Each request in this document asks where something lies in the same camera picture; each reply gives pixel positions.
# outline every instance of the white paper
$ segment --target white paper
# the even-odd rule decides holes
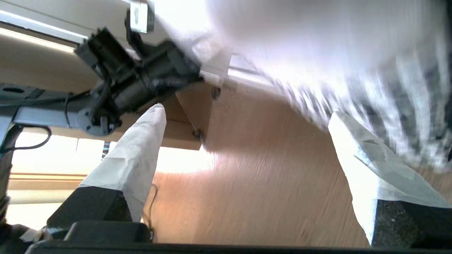
[[[149,108],[79,188],[96,186],[122,191],[133,221],[139,222],[154,178],[165,126],[165,108],[161,104]]]
[[[377,200],[451,208],[425,179],[404,164],[353,117],[335,112],[328,129],[353,196],[353,209],[372,241]]]

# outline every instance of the wooden floor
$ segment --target wooden floor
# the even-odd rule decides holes
[[[208,163],[157,169],[158,242],[368,246],[328,134],[255,91],[223,89],[210,115]]]

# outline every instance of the light fixture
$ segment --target light fixture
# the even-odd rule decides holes
[[[40,45],[40,46],[56,49],[56,50],[67,52],[67,53],[73,53],[74,52],[74,48],[73,47],[62,45],[62,44],[59,44],[59,43],[56,43],[56,42],[50,42],[50,41],[47,41],[47,40],[43,40],[43,39],[40,39],[40,38],[29,36],[29,35],[26,35],[26,34],[23,34],[23,33],[14,32],[14,31],[7,30],[7,29],[4,29],[4,28],[0,28],[0,35],[4,35],[4,36],[10,37],[10,38],[18,39],[18,40],[21,40],[21,41],[37,44],[37,45]]]

